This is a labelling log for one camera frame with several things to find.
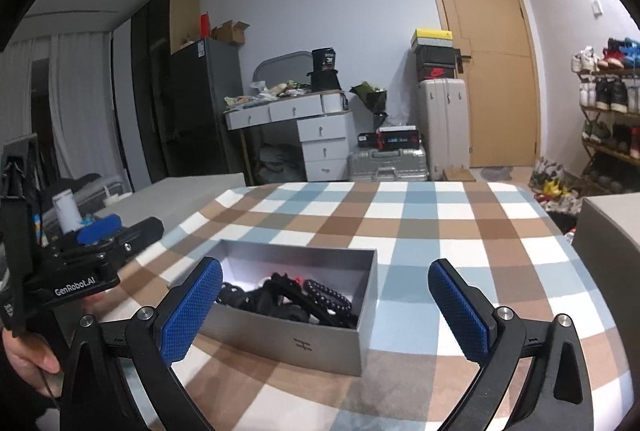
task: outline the light switch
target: light switch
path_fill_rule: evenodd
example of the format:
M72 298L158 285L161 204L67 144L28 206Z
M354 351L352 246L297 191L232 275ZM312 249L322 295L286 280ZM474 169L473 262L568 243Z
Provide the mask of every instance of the light switch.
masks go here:
M593 9L594 17L596 18L599 18L604 14L604 12L602 11L602 4L600 3L599 0L594 0L593 3L591 4L591 8Z

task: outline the shoe box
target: shoe box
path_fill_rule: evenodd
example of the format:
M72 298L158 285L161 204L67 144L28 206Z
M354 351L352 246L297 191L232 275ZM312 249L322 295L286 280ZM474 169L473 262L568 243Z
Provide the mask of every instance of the shoe box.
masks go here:
M274 272L314 279L343 294L358 316L355 329L289 321L214 303L200 333L240 350L310 369L359 377L364 371L378 300L376 251L321 249L220 240L206 256L222 265L224 281L244 291ZM181 284L190 267L169 287Z

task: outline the clothes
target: clothes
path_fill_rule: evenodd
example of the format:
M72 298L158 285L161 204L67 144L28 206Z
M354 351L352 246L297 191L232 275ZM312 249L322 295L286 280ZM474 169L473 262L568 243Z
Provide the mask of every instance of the clothes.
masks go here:
M0 428L38 431L36 420L53 407L49 398L40 395L15 373L0 338Z

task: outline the metal screw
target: metal screw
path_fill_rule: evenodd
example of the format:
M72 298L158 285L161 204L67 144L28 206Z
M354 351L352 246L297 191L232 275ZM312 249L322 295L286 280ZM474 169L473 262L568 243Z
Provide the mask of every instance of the metal screw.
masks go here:
M92 315L83 316L82 319L80 319L80 326L82 328L87 328L92 324L94 324L94 321L95 321L95 317L93 317Z
M143 306L140 310L138 310L138 313L136 315L138 316L138 319L147 321L154 316L154 312L155 310L151 306Z
M511 319L513 319L513 310L511 310L507 306L499 307L496 313L500 319L504 319L505 321L510 321Z
M565 327L571 326L571 318L566 314L561 314L558 316L558 322Z

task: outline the door frame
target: door frame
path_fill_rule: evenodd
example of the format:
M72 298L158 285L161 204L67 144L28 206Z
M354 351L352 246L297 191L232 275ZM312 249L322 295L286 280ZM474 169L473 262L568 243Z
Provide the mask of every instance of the door frame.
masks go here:
M527 7L525 6L524 0L518 0L520 3L520 8L522 10L522 15L524 17L524 24L527 31L527 38L529 39L529 47L531 50L531 63L533 65L533 79L535 82L536 88L536 102L538 103L538 107L536 109L536 151L535 157L540 158L541 151L541 123L542 123L542 105L540 103L540 73L538 72L538 54L536 53L536 45L533 41L533 34L531 31L531 24L529 22L529 13L527 11ZM436 0L436 7L438 9L438 16L440 18L440 27L444 30L449 30L449 20L447 19L447 13L444 6L444 0Z

